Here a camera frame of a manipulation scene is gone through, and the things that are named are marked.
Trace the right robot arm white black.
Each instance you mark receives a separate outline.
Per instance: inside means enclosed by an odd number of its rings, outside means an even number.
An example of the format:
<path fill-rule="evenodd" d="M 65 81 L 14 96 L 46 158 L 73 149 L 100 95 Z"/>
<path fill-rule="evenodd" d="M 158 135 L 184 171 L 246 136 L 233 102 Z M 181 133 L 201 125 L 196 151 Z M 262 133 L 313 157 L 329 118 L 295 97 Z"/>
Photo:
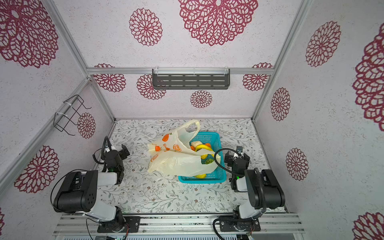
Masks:
<path fill-rule="evenodd" d="M 228 149 L 225 163 L 230 167 L 231 189 L 237 193 L 248 194 L 248 200 L 233 210 L 228 220 L 220 220 L 222 232 L 260 231 L 259 218 L 267 209 L 276 209 L 285 205 L 285 195 L 270 169 L 249 169 L 250 157 L 243 148 Z"/>

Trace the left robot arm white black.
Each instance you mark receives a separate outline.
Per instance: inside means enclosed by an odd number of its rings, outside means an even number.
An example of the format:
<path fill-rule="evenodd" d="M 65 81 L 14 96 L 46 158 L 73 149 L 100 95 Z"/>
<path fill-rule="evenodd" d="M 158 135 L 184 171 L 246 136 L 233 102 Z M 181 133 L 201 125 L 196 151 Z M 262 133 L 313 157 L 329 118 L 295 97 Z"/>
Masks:
<path fill-rule="evenodd" d="M 97 199 L 97 190 L 101 186 L 122 182 L 125 171 L 123 160 L 129 155 L 125 145 L 119 151 L 114 146 L 105 147 L 102 156 L 105 170 L 74 170 L 68 173 L 53 200 L 54 210 L 89 217 L 99 224 L 99 233 L 128 232 L 130 227 L 122 210 Z"/>

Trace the cream plastic bag orange print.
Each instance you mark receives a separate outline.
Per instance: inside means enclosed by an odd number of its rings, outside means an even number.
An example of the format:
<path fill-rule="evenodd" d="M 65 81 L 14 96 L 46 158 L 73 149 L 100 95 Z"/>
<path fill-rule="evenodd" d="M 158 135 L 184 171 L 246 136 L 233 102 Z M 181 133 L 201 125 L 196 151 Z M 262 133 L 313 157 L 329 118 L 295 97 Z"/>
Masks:
<path fill-rule="evenodd" d="M 148 172 L 182 177 L 214 172 L 218 164 L 203 164 L 201 156 L 212 157 L 215 152 L 206 149 L 194 151 L 190 146 L 190 141 L 197 136 L 200 129 L 200 121 L 191 120 L 148 144 L 148 152 L 151 155 Z"/>

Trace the yellow lemon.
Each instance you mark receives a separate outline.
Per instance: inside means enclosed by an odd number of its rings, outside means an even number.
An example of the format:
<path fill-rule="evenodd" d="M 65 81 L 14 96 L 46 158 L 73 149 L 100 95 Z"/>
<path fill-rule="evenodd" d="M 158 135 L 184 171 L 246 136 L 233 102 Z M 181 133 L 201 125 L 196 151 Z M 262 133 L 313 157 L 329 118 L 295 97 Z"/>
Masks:
<path fill-rule="evenodd" d="M 197 179 L 205 179 L 207 177 L 206 174 L 202 174 L 202 175 L 196 175 L 195 178 Z"/>

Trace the beige round fruit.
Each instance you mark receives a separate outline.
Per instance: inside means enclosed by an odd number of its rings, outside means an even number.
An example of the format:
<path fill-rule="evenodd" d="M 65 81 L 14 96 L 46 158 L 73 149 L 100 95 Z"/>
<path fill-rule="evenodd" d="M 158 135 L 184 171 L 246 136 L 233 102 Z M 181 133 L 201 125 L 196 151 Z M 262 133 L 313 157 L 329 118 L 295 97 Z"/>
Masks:
<path fill-rule="evenodd" d="M 196 148 L 199 145 L 202 145 L 202 143 L 200 141 L 191 142 L 191 146 L 193 146 L 194 148 Z"/>

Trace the yellow banana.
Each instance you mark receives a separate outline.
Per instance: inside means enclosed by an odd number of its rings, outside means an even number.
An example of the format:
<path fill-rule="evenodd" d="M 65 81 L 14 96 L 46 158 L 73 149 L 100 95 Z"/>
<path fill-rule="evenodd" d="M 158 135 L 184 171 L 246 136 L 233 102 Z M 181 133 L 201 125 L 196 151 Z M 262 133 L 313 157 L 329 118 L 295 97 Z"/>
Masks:
<path fill-rule="evenodd" d="M 207 145 L 201 144 L 195 147 L 195 151 L 198 152 L 199 150 L 208 150 L 210 152 L 213 152 L 213 149 Z"/>

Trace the green yellow mango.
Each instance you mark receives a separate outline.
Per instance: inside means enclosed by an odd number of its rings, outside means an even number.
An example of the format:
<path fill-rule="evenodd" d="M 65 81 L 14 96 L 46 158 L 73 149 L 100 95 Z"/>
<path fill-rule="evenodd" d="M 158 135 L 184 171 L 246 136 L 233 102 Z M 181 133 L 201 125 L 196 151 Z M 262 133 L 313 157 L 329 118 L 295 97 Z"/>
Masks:
<path fill-rule="evenodd" d="M 214 162 L 214 154 L 202 155 L 201 162 L 204 165 L 209 165 Z"/>

